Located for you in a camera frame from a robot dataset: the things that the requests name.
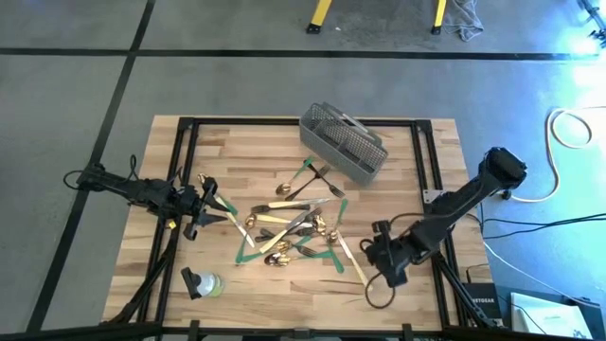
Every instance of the white cable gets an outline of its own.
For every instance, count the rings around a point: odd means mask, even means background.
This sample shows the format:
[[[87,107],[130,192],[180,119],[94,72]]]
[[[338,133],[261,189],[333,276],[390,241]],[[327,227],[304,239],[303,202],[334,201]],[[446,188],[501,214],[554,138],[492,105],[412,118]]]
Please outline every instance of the white cable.
[[[515,195],[511,195],[511,199],[521,202],[521,203],[540,203],[540,202],[543,202],[543,201],[551,198],[552,196],[554,196],[556,194],[558,189],[560,189],[560,173],[558,172],[556,163],[553,160],[553,152],[551,151],[551,135],[553,135],[553,137],[558,142],[560,142],[560,144],[562,144],[564,147],[571,148],[571,149],[582,149],[582,148],[587,147],[594,138],[594,132],[591,129],[591,126],[589,125],[589,123],[587,123],[587,121],[584,118],[582,118],[579,113],[581,113],[583,111],[596,110],[596,109],[606,109],[606,106],[593,106],[593,107],[585,107],[585,108],[578,108],[578,109],[558,108],[558,109],[554,109],[551,113],[549,113],[549,115],[547,115],[547,119],[545,120],[545,145],[546,145],[546,149],[547,149],[547,161],[549,161],[549,166],[551,167],[551,170],[553,171],[553,175],[555,177],[554,187],[551,190],[551,192],[549,194],[547,194],[546,196],[544,196],[543,198],[526,199],[526,198],[517,197]],[[561,139],[560,135],[558,134],[558,130],[556,129],[556,122],[558,121],[558,118],[560,118],[562,116],[566,116],[566,115],[576,118],[580,123],[582,123],[585,126],[585,128],[587,129],[587,134],[588,134],[587,141],[585,143],[580,144],[580,145],[573,145],[573,144],[565,142]]]
[[[484,246],[485,246],[485,247],[486,247],[486,248],[489,250],[489,252],[491,252],[491,253],[492,253],[492,255],[493,255],[495,258],[497,258],[498,260],[500,260],[500,261],[501,261],[501,262],[502,262],[504,265],[506,265],[506,266],[510,267],[511,269],[513,269],[513,270],[515,270],[515,271],[519,272],[520,274],[522,274],[522,275],[524,275],[524,276],[526,276],[526,277],[528,277],[528,278],[530,278],[530,279],[532,279],[532,280],[536,281],[537,283],[542,284],[543,286],[545,286],[545,287],[547,287],[547,288],[549,288],[549,289],[551,289],[551,290],[555,291],[556,293],[558,293],[558,294],[560,294],[560,295],[562,295],[562,296],[564,296],[564,297],[568,297],[568,298],[572,299],[573,301],[575,301],[575,302],[577,302],[577,303],[579,303],[579,304],[582,304],[582,305],[585,305],[585,306],[588,306],[588,307],[592,307],[592,308],[596,307],[596,304],[592,304],[592,303],[589,303],[589,302],[585,302],[585,301],[582,301],[582,300],[580,300],[580,299],[576,299],[576,298],[574,298],[574,297],[572,297],[572,296],[570,296],[570,295],[567,295],[567,294],[565,294],[565,293],[561,292],[560,290],[558,290],[558,289],[556,289],[556,288],[552,287],[551,285],[549,285],[549,284],[547,284],[547,283],[545,283],[545,282],[541,281],[540,279],[534,278],[534,277],[532,277],[531,275],[527,274],[526,272],[524,272],[524,271],[522,271],[522,270],[518,269],[517,267],[515,267],[515,266],[511,265],[511,264],[510,264],[508,261],[504,260],[504,259],[503,259],[501,256],[497,255],[497,254],[496,254],[496,252],[494,252],[494,251],[493,251],[493,250],[490,248],[490,246],[489,246],[488,244],[486,244],[486,242],[484,242]]]

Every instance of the black metal frame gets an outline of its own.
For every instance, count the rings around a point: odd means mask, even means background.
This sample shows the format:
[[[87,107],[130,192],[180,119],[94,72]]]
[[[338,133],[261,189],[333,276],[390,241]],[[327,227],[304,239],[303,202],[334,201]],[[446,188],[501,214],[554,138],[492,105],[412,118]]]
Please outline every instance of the black metal frame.
[[[421,149],[421,138],[419,132],[425,134],[425,142],[427,144],[428,149],[428,157],[431,165],[432,176],[434,180],[434,185],[436,189],[442,189],[441,176],[439,172],[439,164],[437,163],[437,151],[436,144],[434,142],[434,136],[432,131],[431,121],[428,119],[418,119],[418,120],[408,120],[408,119],[361,119],[362,123],[368,127],[376,127],[376,126],[390,126],[390,127],[402,127],[409,128],[411,132],[411,138],[413,141],[413,151],[415,155],[415,160],[417,164],[417,175],[419,179],[419,192],[422,192],[424,189],[429,189],[427,174],[425,172],[424,162],[423,162],[423,153]],[[183,184],[186,184],[189,176],[191,174],[191,167],[193,164],[193,155],[195,153],[196,141],[199,137],[199,127],[204,124],[226,124],[226,125],[288,125],[295,126],[298,124],[298,119],[296,118],[233,118],[233,117],[181,117],[179,119],[179,124],[177,128],[177,134],[175,137],[175,142],[172,148],[172,156],[170,158],[169,163],[169,173],[167,178],[173,178],[174,174],[177,172],[177,163],[180,157],[181,146],[184,143],[184,138],[186,134],[186,130],[190,129],[189,142],[187,143],[187,156],[185,160],[185,165],[183,166]],[[155,262],[157,261],[162,245],[162,238],[165,231],[165,222],[158,220],[156,225],[155,235],[153,237],[153,243],[151,245],[151,253],[150,253],[150,261],[148,263],[148,275],[152,270]],[[170,232],[170,243],[178,243],[179,237],[179,227],[174,228]],[[456,256],[455,249],[452,238],[448,238],[448,242],[445,244],[446,249],[446,259],[451,266],[456,266]],[[170,277],[172,276],[172,265],[174,264],[174,255],[169,260],[168,265],[164,270],[164,276],[162,277],[162,285],[160,288],[160,295],[158,297],[157,303],[157,311],[156,316],[154,318],[155,323],[162,324],[164,320],[165,310],[168,303],[169,297],[169,283]],[[442,328],[446,328],[450,325],[450,318],[448,316],[448,308],[446,302],[446,293],[444,291],[444,283],[442,280],[442,274],[438,266],[435,264],[434,260],[432,261],[433,275],[434,275],[434,284],[437,295],[437,307],[440,318],[440,323]],[[147,317],[147,309],[150,304],[150,293],[147,293],[143,299],[143,303],[141,308],[139,309],[137,322],[144,322]],[[460,305],[460,302],[457,300],[457,314],[459,319],[459,325],[466,325],[466,318],[463,311],[463,307]],[[188,334],[190,333],[191,328],[183,327],[183,328],[168,328],[165,329],[166,333],[180,333],[180,334]],[[197,331],[198,334],[209,334],[209,333],[225,333],[232,335],[286,335],[286,336],[297,336],[297,337],[314,337],[314,336],[367,336],[367,337],[402,337],[402,332],[393,332],[393,331],[321,331],[321,330],[267,330],[267,329],[226,329],[226,328],[201,328]],[[415,332],[415,336],[424,336],[424,337],[434,337],[437,336],[440,332]]]

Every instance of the wooden table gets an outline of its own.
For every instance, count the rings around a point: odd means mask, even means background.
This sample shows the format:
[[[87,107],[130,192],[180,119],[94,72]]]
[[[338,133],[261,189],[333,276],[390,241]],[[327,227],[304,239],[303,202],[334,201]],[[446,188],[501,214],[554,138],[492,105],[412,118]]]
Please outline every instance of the wooden table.
[[[140,177],[166,178],[178,120],[179,117],[174,116],[155,117]],[[432,125],[444,187],[458,189],[468,181],[468,174],[455,121],[434,119]],[[377,271],[367,263],[358,243],[360,239],[372,236],[370,224],[402,212],[422,212],[410,130],[401,127],[373,129],[383,138],[389,157],[371,186],[359,188],[338,171],[331,171],[327,176],[344,190],[349,199],[340,230],[369,278]],[[185,159],[187,140],[188,137],[182,147],[180,164]],[[189,183],[198,185],[196,176],[199,172],[215,177],[219,193],[239,210],[238,217],[243,221],[249,207],[277,199],[276,186],[290,179],[309,154],[311,152],[299,142],[296,126],[202,125]],[[429,170],[429,160],[424,159],[424,163],[425,169]],[[316,161],[315,165],[321,166],[322,163]],[[309,171],[304,172],[294,182],[294,188],[311,177]],[[330,197],[330,193],[322,182],[317,181],[300,197]],[[323,216],[329,226],[336,219],[339,205],[332,202],[324,206]],[[292,218],[296,214],[291,211],[276,215]],[[393,228],[394,235],[411,223],[412,219],[399,220]],[[143,281],[155,225],[156,218],[144,209],[131,209],[103,319],[117,314]],[[275,232],[282,228],[276,224],[259,223],[251,231],[253,236],[258,235],[259,226]],[[463,273],[468,266],[487,262],[476,222],[469,219],[460,221],[453,239],[459,272]],[[335,252],[346,267],[344,274],[336,272],[331,260],[295,260],[286,267],[277,268],[265,265],[263,258],[259,258],[236,265],[235,257],[241,241],[242,235],[229,222],[200,229],[195,242],[180,235],[165,326],[187,327],[190,320],[199,319],[205,327],[226,328],[395,331],[401,329],[402,323],[410,323],[415,331],[441,330],[429,261],[420,266],[408,266],[409,282],[397,288],[394,303],[386,309],[375,310],[365,302],[364,287],[339,246],[335,247]],[[326,250],[320,238],[314,238],[307,246],[318,251]],[[255,252],[247,246],[244,254]],[[217,298],[190,300],[179,273],[186,266],[194,272],[208,270],[219,274],[226,281],[223,294]],[[474,281],[490,281],[490,269],[474,268],[473,278]],[[455,323],[454,298],[448,282],[445,279],[444,282],[448,312],[451,322]],[[378,279],[374,287],[371,298],[377,303],[385,301],[390,289],[384,280]],[[154,287],[151,296],[148,319],[155,314],[158,288],[159,285]]]

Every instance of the cloth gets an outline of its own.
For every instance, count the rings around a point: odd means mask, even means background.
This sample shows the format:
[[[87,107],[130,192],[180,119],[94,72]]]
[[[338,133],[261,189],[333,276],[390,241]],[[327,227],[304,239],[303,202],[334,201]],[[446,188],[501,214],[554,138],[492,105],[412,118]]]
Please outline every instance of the cloth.
[[[442,27],[447,33],[458,32],[463,42],[484,31],[482,22],[475,14],[477,0],[448,0]]]

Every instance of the wire mesh basket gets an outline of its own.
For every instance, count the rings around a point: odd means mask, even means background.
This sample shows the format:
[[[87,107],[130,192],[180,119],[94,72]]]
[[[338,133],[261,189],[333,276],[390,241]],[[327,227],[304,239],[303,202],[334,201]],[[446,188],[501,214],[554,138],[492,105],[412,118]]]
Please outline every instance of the wire mesh basket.
[[[307,148],[360,186],[372,182],[387,158],[380,137],[326,102],[312,104],[299,131]]]

